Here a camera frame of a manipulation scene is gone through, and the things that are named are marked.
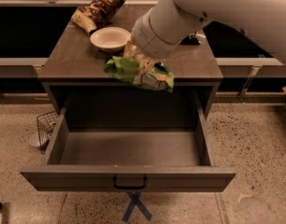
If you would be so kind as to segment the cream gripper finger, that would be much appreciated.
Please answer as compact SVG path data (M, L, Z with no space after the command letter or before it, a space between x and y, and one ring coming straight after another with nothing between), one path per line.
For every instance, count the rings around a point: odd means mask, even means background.
M127 41L125 45L123 56L125 58L132 58L136 55L136 53L137 53L137 47L136 47L135 37L131 35L130 39Z
M156 63L158 63L157 59L151 58L145 54L139 55L138 61L139 61L139 68L137 73L139 75L148 72Z

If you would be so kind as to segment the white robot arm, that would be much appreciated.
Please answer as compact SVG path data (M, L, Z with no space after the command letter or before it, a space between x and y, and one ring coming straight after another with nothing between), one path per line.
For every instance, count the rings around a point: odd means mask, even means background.
M126 56L161 61L213 21L237 30L286 66L286 0L159 0L136 20Z

